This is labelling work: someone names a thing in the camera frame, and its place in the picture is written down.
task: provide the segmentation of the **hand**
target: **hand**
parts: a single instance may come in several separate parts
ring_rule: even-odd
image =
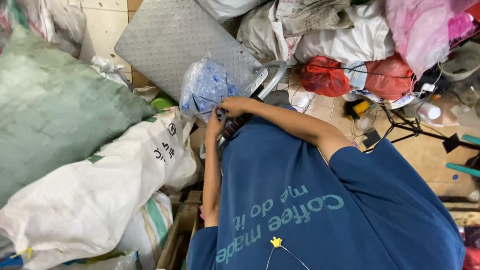
[[[245,97],[228,97],[224,98],[218,107],[226,111],[227,116],[237,117],[247,112],[252,102],[256,102],[256,100]]]
[[[208,119],[207,131],[205,133],[205,143],[207,143],[207,141],[216,142],[216,138],[218,137],[218,135],[220,135],[220,133],[222,133],[223,129],[225,128],[225,122],[227,120],[223,119],[220,122],[216,115],[217,110],[218,110],[218,107],[213,108],[212,116],[210,116],[210,119]]]

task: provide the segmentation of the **clear plastic bag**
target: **clear plastic bag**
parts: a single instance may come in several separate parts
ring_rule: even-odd
[[[190,65],[183,77],[180,95],[182,116],[189,119],[197,116],[205,123],[223,98],[247,96],[245,90],[237,89],[228,71],[210,57],[209,54]]]

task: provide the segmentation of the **metal scale plate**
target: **metal scale plate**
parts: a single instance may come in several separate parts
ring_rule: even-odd
[[[239,89],[261,65],[194,0],[144,0],[115,52],[177,101],[188,67],[209,52]]]

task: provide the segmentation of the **person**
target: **person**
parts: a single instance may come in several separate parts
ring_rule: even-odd
[[[218,108],[257,117],[225,147],[222,170],[225,121],[208,121],[205,227],[191,239],[189,270],[462,268],[453,219],[388,140],[366,154],[292,107],[229,97]]]

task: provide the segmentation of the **green sack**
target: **green sack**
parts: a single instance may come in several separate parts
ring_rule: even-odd
[[[0,208],[19,189],[88,158],[155,112],[125,86],[17,26],[0,55]]]

